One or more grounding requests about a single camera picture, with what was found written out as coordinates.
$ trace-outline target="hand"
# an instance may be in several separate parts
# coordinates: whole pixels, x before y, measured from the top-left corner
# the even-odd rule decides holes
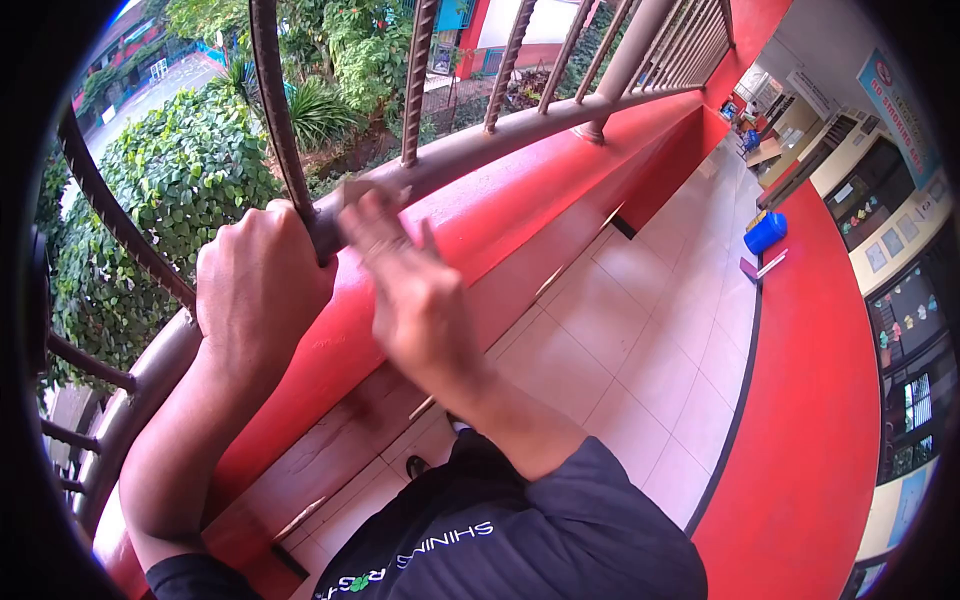
[[[228,374],[277,384],[330,301],[336,257],[321,269],[293,204],[273,200],[217,231],[197,259],[197,320]]]
[[[373,337],[390,360],[440,402],[478,397],[492,368],[473,336],[463,279],[441,260],[429,223],[420,222],[417,248],[375,189],[345,206],[339,223],[376,284]]]

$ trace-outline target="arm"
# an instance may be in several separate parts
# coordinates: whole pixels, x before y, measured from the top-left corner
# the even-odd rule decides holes
[[[120,504],[143,570],[205,552],[200,537],[210,477],[227,446],[273,392],[297,343],[333,292],[286,201],[218,230],[197,261],[193,365],[133,443]]]
[[[373,336],[409,379],[490,438],[530,481],[577,451],[587,433],[487,361],[473,336],[460,274],[443,263],[425,222],[417,248],[373,191],[344,208],[340,226],[376,283]]]

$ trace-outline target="dark shirt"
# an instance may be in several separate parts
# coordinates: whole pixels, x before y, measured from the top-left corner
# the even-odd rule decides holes
[[[357,530],[314,600],[707,597],[693,543],[596,438],[533,483],[505,458],[456,454]],[[147,582],[157,600],[257,597],[201,555],[167,559]]]

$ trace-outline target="shirt sleeve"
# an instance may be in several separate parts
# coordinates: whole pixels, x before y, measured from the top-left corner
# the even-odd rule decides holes
[[[573,554],[639,577],[653,597],[707,598],[707,574],[693,542],[596,438],[530,484],[527,499]]]
[[[263,600],[247,578],[208,554],[181,554],[147,571],[156,600]]]

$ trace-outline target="corridor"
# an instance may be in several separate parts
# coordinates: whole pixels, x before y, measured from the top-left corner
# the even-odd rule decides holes
[[[741,397],[756,288],[739,270],[762,189],[721,142],[634,237],[607,225],[488,350],[527,393],[581,423],[684,528]],[[412,454],[445,462],[454,434],[435,405],[282,545],[310,577],[406,484]]]

